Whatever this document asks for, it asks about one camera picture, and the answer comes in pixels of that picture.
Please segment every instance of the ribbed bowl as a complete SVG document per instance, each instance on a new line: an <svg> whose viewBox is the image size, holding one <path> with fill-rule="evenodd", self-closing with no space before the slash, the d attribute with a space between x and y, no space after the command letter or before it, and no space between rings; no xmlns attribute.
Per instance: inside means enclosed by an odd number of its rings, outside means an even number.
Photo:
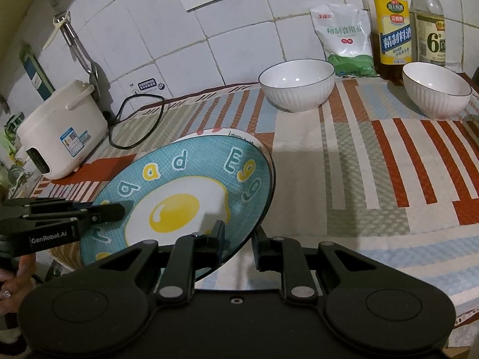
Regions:
<svg viewBox="0 0 479 359"><path fill-rule="evenodd" d="M334 66L317 59L283 62L263 71L261 88L270 102L289 112L317 109L334 88Z"/></svg>
<svg viewBox="0 0 479 359"><path fill-rule="evenodd" d="M409 97L429 118L456 116L472 95L471 86L462 77L432 63L408 63L402 78Z"/></svg>

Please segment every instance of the tablecloth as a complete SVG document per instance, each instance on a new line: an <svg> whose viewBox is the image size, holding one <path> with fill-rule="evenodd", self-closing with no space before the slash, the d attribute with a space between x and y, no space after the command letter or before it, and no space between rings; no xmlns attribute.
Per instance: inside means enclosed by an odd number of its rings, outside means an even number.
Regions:
<svg viewBox="0 0 479 359"><path fill-rule="evenodd" d="M425 117L403 86L380 78L338 79L318 110L287 113L259 84L233 85L173 100L143 144L121 151L103 141L73 175L43 179L35 197L93 200L118 172L156 148L210 128L237 128L260 139L277 171L263 228L306 247L332 240L429 282L453 301L457 325L479 311L479 101L451 120ZM113 131L128 145L155 122L141 109ZM81 266L78 245L52 250ZM247 244L197 282L204 289L278 287L259 273Z"/></svg>

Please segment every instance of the rice cooker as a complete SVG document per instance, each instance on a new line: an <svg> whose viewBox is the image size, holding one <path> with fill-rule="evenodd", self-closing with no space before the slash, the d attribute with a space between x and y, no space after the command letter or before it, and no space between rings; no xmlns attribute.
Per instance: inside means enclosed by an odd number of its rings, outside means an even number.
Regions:
<svg viewBox="0 0 479 359"><path fill-rule="evenodd" d="M22 147L45 178L58 180L76 171L105 136L108 125L79 80L56 90L18 127Z"/></svg>

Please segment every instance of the hand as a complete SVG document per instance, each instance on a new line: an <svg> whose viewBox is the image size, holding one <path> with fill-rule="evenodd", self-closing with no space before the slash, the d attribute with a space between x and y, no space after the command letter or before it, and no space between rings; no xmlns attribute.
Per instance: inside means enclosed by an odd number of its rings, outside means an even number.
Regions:
<svg viewBox="0 0 479 359"><path fill-rule="evenodd" d="M18 271L13 272L0 268L0 282L4 282L0 291L0 314L16 313L25 296L32 291L32 275L37 269L35 254L20 258Z"/></svg>

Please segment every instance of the egg white illustration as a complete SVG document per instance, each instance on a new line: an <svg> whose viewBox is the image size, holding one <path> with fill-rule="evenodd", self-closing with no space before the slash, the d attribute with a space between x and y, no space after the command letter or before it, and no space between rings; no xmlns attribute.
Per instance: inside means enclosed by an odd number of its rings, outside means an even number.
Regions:
<svg viewBox="0 0 479 359"><path fill-rule="evenodd" d="M228 191L220 182L189 176L175 179L147 194L125 226L126 244L146 239L160 245L193 232L208 232L216 220L229 221Z"/></svg>

